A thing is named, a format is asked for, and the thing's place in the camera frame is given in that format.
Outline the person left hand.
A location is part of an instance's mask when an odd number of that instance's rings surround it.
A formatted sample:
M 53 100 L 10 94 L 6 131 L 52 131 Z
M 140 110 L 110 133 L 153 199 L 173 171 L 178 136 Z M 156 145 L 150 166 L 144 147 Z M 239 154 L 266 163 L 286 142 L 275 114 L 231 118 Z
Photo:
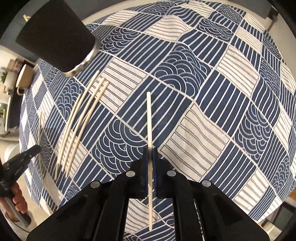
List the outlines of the person left hand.
M 15 209 L 18 212 L 25 214 L 28 210 L 28 204 L 23 197 L 22 190 L 20 189 L 18 183 L 15 183 L 11 190 L 14 194 L 13 203 L 15 204 Z

